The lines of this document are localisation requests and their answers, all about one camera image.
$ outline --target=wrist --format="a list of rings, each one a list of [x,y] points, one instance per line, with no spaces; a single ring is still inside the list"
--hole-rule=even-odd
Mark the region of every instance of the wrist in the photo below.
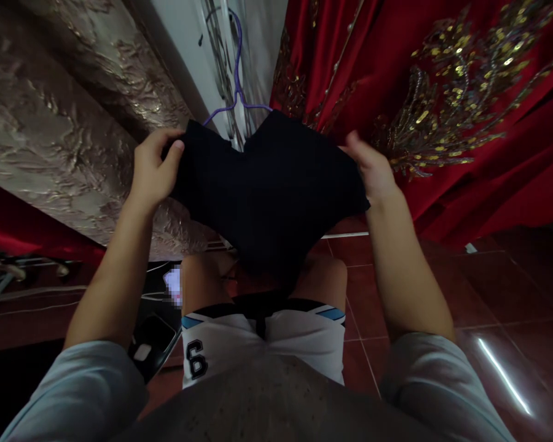
[[[371,208],[383,208],[403,198],[403,192],[395,183],[384,190],[378,190],[377,192],[367,192],[367,200],[369,200]]]
[[[153,218],[158,206],[160,206],[160,203],[144,202],[143,198],[138,198],[130,192],[125,204],[123,204],[123,211],[131,213],[132,216]]]

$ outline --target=tiled floor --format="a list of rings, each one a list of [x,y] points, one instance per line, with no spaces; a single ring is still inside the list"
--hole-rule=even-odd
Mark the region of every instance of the tiled floor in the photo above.
[[[360,220],[345,227],[363,229]],[[343,375],[347,387],[378,397],[390,343],[369,241],[323,239],[313,253],[333,255],[348,266]],[[421,244],[453,314],[459,344],[514,437],[553,440],[552,233],[500,233],[475,241],[474,254]],[[170,397],[168,385],[180,390],[180,371],[150,383],[144,413]]]

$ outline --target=red curtain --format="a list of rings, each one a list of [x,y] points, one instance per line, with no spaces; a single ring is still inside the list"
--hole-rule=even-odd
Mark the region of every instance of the red curtain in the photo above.
[[[105,249],[0,187],[0,250],[98,266]]]
[[[470,38],[482,41],[492,27],[496,31],[502,26],[500,14],[505,8],[517,8],[516,20],[521,24],[532,8],[543,10],[549,3],[553,2],[289,2],[271,106],[301,118],[338,143],[354,129],[364,139],[375,140],[377,122],[381,121],[378,117],[385,115],[392,120],[402,109],[412,66],[428,72],[442,97],[444,74],[433,64],[414,58],[416,51],[422,51],[423,42],[429,42],[435,26],[442,29],[450,25],[439,20],[457,19],[464,11],[465,22],[471,24]],[[553,63],[553,12],[548,19],[544,27],[525,29],[536,40],[521,59],[524,63],[519,65],[519,79],[492,97],[495,114],[507,108],[535,74]],[[506,136],[467,152],[473,162],[425,165],[422,170],[432,173],[430,177],[397,174],[423,237],[462,246],[514,225],[553,221],[553,66],[540,75],[530,94],[492,133]],[[455,155],[450,160],[460,159],[461,155]]]

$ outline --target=cable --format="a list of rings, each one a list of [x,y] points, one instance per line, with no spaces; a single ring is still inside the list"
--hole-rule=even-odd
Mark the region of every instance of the cable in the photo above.
[[[86,290],[87,288],[87,285],[71,285],[70,287],[40,287],[38,289],[19,290],[18,292],[1,293],[0,302],[37,295],[38,293],[72,292],[74,290]]]
[[[68,306],[71,306],[71,305],[78,304],[78,302],[80,302],[80,301],[72,302],[70,304],[60,304],[60,305],[56,305],[56,306],[43,307],[43,308],[40,308],[40,309],[15,310],[15,311],[11,311],[11,312],[0,313],[0,316],[6,316],[6,315],[9,315],[9,314],[15,314],[15,313],[27,313],[27,312],[34,312],[34,311],[49,310],[49,309],[52,309],[52,308],[59,308],[59,307],[68,307]]]
[[[143,295],[141,295],[141,299],[146,299],[146,300],[150,300],[150,301],[165,301],[165,299],[149,298],[149,295],[165,295],[165,294],[166,294],[166,292],[144,293]],[[75,301],[75,302],[72,302],[72,303],[69,303],[69,304],[59,304],[59,305],[56,305],[56,306],[43,307],[43,308],[38,308],[38,309],[14,310],[14,311],[11,311],[11,312],[0,313],[0,316],[6,316],[6,315],[9,315],[9,314],[15,314],[15,313],[29,313],[29,312],[43,311],[43,310],[49,310],[49,309],[52,309],[52,308],[59,308],[59,307],[68,307],[68,306],[71,306],[71,305],[78,304],[79,302],[80,301]]]
[[[149,295],[165,295],[166,292],[152,292],[152,293],[144,293],[141,295],[141,299],[147,299],[149,301],[165,301],[165,299],[160,298],[151,298]]]
[[[170,264],[170,261],[166,261],[166,262],[165,262],[164,264],[162,264],[161,266],[154,267],[153,269],[150,269],[150,270],[146,271],[146,273],[151,272],[151,271],[153,271],[153,270],[158,270],[159,268],[164,267],[166,264]]]

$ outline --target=purple hanger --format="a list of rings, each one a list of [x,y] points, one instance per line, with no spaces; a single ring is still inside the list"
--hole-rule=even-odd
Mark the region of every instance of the purple hanger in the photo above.
[[[211,16],[211,14],[214,14],[215,12],[217,12],[219,9],[221,9],[221,6],[213,9],[209,15],[207,16],[207,20],[209,20],[209,17]],[[238,18],[237,14],[232,11],[231,8],[228,8],[228,11],[230,12],[230,14],[233,15],[233,17],[235,18],[235,24],[238,28],[238,52],[236,53],[235,55],[235,78],[234,78],[234,81],[235,81],[235,92],[233,93],[233,104],[229,107],[222,107],[220,109],[216,109],[210,116],[209,118],[207,118],[205,120],[205,122],[203,123],[203,126],[207,126],[207,124],[215,117],[215,115],[217,115],[218,113],[220,112],[225,112],[225,111],[231,111],[235,105],[237,104],[238,102],[238,95],[240,95],[240,99],[241,99],[241,103],[244,105],[244,107],[246,109],[265,109],[269,112],[272,112],[272,109],[268,106],[265,106],[263,104],[248,104],[246,103],[246,101],[244,100],[244,93],[243,93],[243,90],[241,89],[241,84],[240,84],[240,54],[241,54],[241,40],[242,40],[242,33],[241,33],[241,23],[240,23],[240,19]],[[201,41],[203,40],[203,37],[201,36],[201,39],[199,40],[199,45],[201,44]]]

